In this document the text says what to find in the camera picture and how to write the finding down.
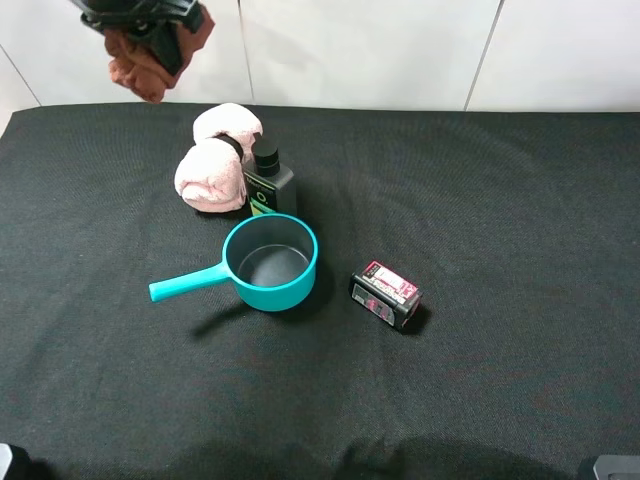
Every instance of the black fabric surface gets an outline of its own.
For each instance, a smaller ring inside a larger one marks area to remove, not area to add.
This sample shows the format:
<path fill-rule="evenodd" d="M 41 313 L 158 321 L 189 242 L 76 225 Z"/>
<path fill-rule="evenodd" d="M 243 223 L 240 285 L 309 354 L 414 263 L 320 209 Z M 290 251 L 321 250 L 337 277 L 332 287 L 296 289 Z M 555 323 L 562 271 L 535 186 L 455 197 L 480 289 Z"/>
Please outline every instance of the black fabric surface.
<path fill-rule="evenodd" d="M 173 189 L 203 105 L 51 107 L 0 139 L 0 442 L 65 479 L 566 479 L 640 454 L 640 116 L 252 108 L 321 249 L 299 308 L 147 286 L 248 210 Z M 350 299 L 373 259 L 430 314 Z"/>

